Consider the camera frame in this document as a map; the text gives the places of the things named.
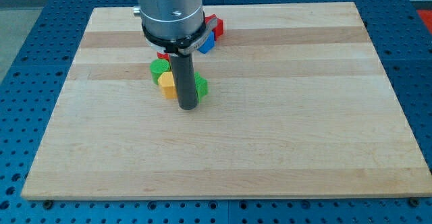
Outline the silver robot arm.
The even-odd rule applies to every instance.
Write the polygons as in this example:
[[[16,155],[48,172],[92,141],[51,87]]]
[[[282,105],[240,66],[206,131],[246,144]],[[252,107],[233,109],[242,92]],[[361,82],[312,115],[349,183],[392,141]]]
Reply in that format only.
[[[160,53],[187,56],[199,49],[217,27],[205,20],[203,0],[138,0],[147,43]]]

